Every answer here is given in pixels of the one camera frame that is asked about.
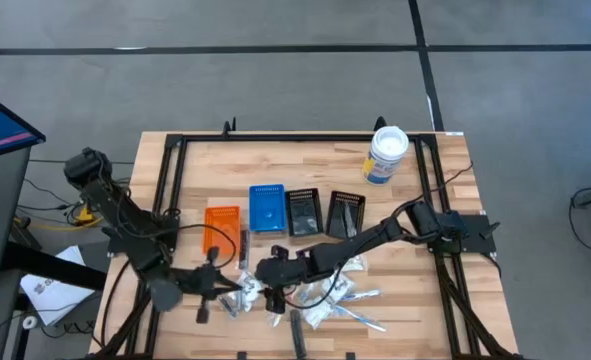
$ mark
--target container lid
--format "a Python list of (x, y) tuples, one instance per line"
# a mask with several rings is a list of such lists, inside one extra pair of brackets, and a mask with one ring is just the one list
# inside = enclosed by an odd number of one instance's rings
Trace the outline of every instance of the container lid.
[(397, 126), (384, 126), (373, 136), (375, 156), (387, 161), (399, 160), (408, 149), (408, 136)]

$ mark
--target orange plastic case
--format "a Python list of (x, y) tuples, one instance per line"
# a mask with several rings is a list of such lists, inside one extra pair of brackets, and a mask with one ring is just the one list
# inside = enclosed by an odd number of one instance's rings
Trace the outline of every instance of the orange plastic case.
[[(241, 233), (239, 206), (207, 207), (204, 223), (222, 230), (226, 235), (228, 235), (228, 237), (231, 238), (231, 240), (233, 240), (235, 246), (239, 250)], [(204, 229), (204, 242), (202, 244), (202, 250), (204, 251), (204, 254), (206, 254), (208, 249), (213, 246), (219, 247), (220, 255), (230, 255), (235, 251), (233, 245), (231, 245), (231, 243), (222, 234), (215, 230), (206, 228)]]

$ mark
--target table leg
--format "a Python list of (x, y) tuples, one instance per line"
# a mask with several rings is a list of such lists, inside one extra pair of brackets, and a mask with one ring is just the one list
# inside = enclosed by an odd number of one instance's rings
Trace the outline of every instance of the table leg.
[(106, 281), (106, 273), (13, 242), (6, 245), (0, 269), (19, 269), (29, 274), (98, 291), (104, 289)]

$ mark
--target butcher block tabletop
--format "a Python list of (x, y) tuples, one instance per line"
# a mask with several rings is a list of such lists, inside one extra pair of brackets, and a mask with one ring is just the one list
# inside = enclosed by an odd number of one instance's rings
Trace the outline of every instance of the butcher block tabletop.
[[(166, 134), (145, 132), (141, 137), (130, 188), (132, 199), (142, 209), (150, 210), (153, 205)], [(435, 135), (444, 178), (449, 179), (470, 165), (466, 140), (461, 133)], [(178, 205), (180, 222), (183, 225), (203, 223), (204, 210), (208, 206), (238, 205), (242, 212), (242, 224), (248, 226), (249, 186), (284, 184), (287, 191), (319, 189), (324, 221), (331, 191), (364, 195), (363, 229), (367, 229), (389, 216), (401, 203), (422, 193), (412, 143), (397, 173), (383, 186), (370, 185), (362, 176), (361, 168), (369, 146), (368, 142), (191, 142), (186, 153)], [(168, 207), (176, 152), (171, 157), (162, 209)], [(424, 152), (431, 188), (435, 188), (428, 148)], [(453, 210), (462, 214), (479, 214), (483, 210), (473, 169), (450, 182), (447, 192)], [(440, 211), (437, 195), (434, 203), (436, 210)], [(412, 229), (405, 215), (400, 216), (400, 222)], [(203, 230), (199, 228), (179, 233), (173, 267), (192, 269), (205, 262), (202, 237)], [(272, 245), (288, 248), (292, 257), (296, 250), (323, 241), (337, 240), (325, 235), (289, 238), (288, 232), (253, 233), (249, 269), (254, 272), (260, 259), (270, 257)], [(366, 271), (346, 274), (355, 282), (356, 290), (380, 289), (383, 295), (344, 305), (378, 320), (387, 331), (371, 329), (348, 317), (328, 318), (316, 330), (303, 322), (308, 358), (346, 358), (347, 352), (354, 352), (358, 359), (450, 358), (435, 262), (426, 246), (392, 242), (367, 252), (365, 256), (368, 263)], [(224, 261), (224, 257), (222, 255), (219, 261)], [(98, 338), (109, 290), (125, 261), (124, 255), (111, 260), (95, 326)], [(474, 311), (502, 346), (517, 352), (497, 269), (478, 254), (462, 254), (462, 261)], [(222, 272), (237, 281), (240, 271), (235, 269), (235, 263), (226, 266)], [(110, 306), (107, 341), (132, 310), (136, 289), (137, 278), (128, 268), (117, 285)], [(250, 312), (242, 313), (234, 320), (229, 319), (217, 301), (211, 302), (208, 324), (195, 322), (199, 302), (199, 297), (185, 295), (180, 305), (161, 314), (155, 358), (230, 359), (236, 358), (240, 351), (246, 352), (249, 359), (295, 357), (288, 319), (283, 319), (276, 327), (270, 326), (263, 297), (260, 296)], [(136, 352), (144, 350), (149, 312), (144, 313), (140, 322)], [(468, 352), (463, 318), (458, 310), (455, 314), (462, 352)], [(92, 344), (90, 351), (98, 351), (97, 345)]]

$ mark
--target label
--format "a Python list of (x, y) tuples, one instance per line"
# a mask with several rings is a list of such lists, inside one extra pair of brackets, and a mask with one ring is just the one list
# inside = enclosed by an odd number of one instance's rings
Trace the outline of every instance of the label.
[(368, 157), (364, 161), (362, 172), (368, 182), (372, 184), (385, 184), (390, 180), (391, 176), (395, 174), (395, 170), (397, 170), (401, 161), (402, 160), (400, 159), (394, 163), (384, 163), (378, 161), (369, 151)]

